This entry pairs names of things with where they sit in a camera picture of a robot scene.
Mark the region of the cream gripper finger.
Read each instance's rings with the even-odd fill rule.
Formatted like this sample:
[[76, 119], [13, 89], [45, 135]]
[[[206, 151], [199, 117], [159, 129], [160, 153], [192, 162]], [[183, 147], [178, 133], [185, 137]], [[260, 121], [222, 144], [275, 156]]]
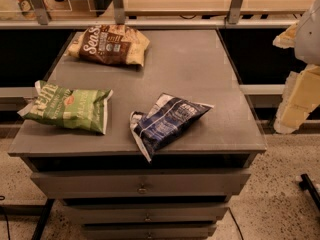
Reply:
[[320, 105], [320, 67], [309, 64], [300, 73], [291, 71], [286, 79], [274, 129], [280, 134], [298, 130]]
[[277, 35], [273, 40], [273, 45], [282, 49], [293, 48], [295, 46], [297, 25], [298, 23], [294, 23], [284, 32]]

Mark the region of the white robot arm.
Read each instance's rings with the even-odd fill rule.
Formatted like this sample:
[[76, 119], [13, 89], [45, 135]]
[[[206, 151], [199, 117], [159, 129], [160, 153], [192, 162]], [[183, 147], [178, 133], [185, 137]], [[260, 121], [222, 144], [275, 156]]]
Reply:
[[277, 133], [290, 134], [320, 105], [320, 0], [276, 36], [273, 45], [293, 48], [295, 57], [306, 63], [300, 73], [291, 72], [287, 77], [273, 125]]

